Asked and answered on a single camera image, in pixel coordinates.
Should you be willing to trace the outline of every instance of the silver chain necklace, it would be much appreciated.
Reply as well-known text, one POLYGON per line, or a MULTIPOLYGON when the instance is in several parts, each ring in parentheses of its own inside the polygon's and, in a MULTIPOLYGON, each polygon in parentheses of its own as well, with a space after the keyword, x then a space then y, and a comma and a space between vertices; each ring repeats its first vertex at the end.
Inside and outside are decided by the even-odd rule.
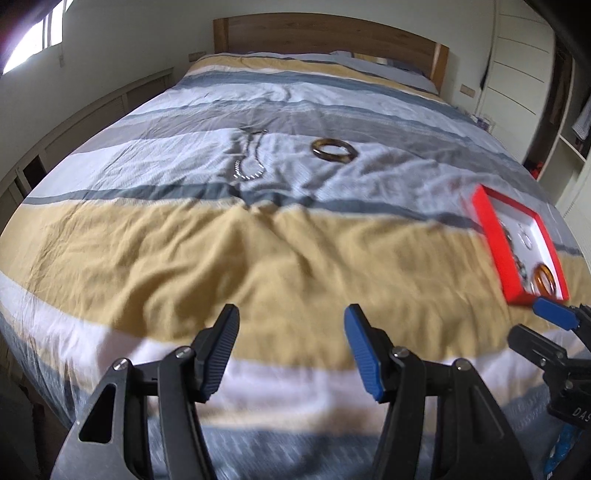
POLYGON ((262 137, 266 133, 268 133, 268 130, 254 130, 254 129, 251 129, 251 128, 241 128, 240 130, 242 130, 243 132, 245 132, 248 135, 248 139, 246 141, 246 152, 245 152, 245 154, 242 156, 242 158, 239 158, 234 163, 234 178, 235 179, 245 180, 245 181, 259 179, 265 173, 266 169, 265 169, 265 166, 261 163, 261 161, 258 158, 258 148, 261 145, 262 137), (256 173, 254 173, 253 175, 244 175, 244 173, 242 171, 242 162, 248 156, 248 151, 249 151, 250 146, 251 146, 252 137, 254 137, 255 135, 260 135, 259 140, 258 140, 258 142, 256 143, 256 146, 255 146, 255 161, 256 161, 256 164, 257 164, 259 170, 256 173))

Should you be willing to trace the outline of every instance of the bed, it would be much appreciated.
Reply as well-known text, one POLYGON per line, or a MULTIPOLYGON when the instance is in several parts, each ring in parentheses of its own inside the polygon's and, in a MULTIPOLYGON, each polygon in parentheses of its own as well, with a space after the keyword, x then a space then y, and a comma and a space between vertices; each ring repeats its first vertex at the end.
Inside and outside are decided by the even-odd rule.
MULTIPOLYGON (((591 303, 591 275, 536 181, 438 96, 448 49, 300 13, 217 19, 214 39, 217 54, 63 160, 0 237, 0 330, 33 384, 71 425, 114 359, 160 359, 234 303, 232 357, 198 407, 219 477, 364 478, 385 409, 343 332, 359 303, 423 359, 469 358, 540 478, 560 422, 541 371, 506 336, 523 323, 571 355, 583 347, 504 302, 476 186, 543 217, 572 304, 591 303), (267 132, 249 145, 254 129, 267 132), (322 137, 359 156, 316 158, 322 137), (255 158, 261 175, 236 178, 255 158)), ((427 407, 417 478, 433 442, 427 407)), ((163 478, 155 416, 149 426, 163 478)))

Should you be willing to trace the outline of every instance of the amber bangle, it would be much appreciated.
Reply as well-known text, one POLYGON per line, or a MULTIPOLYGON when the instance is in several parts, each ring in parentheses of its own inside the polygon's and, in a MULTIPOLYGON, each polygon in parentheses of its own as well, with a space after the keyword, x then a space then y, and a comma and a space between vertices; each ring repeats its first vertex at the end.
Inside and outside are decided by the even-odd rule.
POLYGON ((349 163, 350 161, 353 161, 358 155, 357 150, 355 150, 347 142, 343 142, 342 140, 337 140, 335 138, 319 138, 318 140, 314 140, 312 142, 312 145, 310 146, 310 148, 311 148, 312 152, 314 153, 314 155, 316 155, 318 158, 321 158, 322 160, 327 160, 327 161, 337 161, 337 162, 341 162, 341 163, 349 163), (334 154, 334 153, 327 153, 322 150, 322 147, 326 147, 329 145, 332 147, 344 148, 347 151, 347 153, 346 154, 334 154))
POLYGON ((535 286, 538 288, 538 291, 540 292, 540 295, 542 295, 543 297, 556 298, 556 281, 554 280, 554 276, 552 275, 552 272, 550 271, 547 265, 543 263, 538 263, 534 268, 532 278, 534 280, 535 286), (550 284, 550 291, 548 291, 548 289, 546 288, 544 278, 550 284))

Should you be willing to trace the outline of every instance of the wall socket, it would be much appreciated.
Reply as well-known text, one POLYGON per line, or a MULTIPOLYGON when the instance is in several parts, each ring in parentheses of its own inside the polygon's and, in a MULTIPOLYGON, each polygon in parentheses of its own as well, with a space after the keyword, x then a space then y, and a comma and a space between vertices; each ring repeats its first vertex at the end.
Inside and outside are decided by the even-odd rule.
POLYGON ((207 55, 206 51, 194 51, 189 54, 189 61, 198 61, 201 57, 207 55))
POLYGON ((476 96, 476 91, 474 89, 471 89, 470 87, 467 87, 464 84, 462 84, 462 86, 460 87, 460 91, 471 98, 474 98, 476 96))

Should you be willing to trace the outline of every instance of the wooden headboard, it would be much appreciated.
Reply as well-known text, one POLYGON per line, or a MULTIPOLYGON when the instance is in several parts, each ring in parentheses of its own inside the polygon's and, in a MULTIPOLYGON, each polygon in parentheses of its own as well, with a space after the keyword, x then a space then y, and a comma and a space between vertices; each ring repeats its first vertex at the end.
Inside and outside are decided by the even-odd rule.
POLYGON ((414 33, 338 15, 276 13, 217 18, 216 53, 283 54, 354 51, 401 60, 419 68, 441 91, 449 48, 414 33))

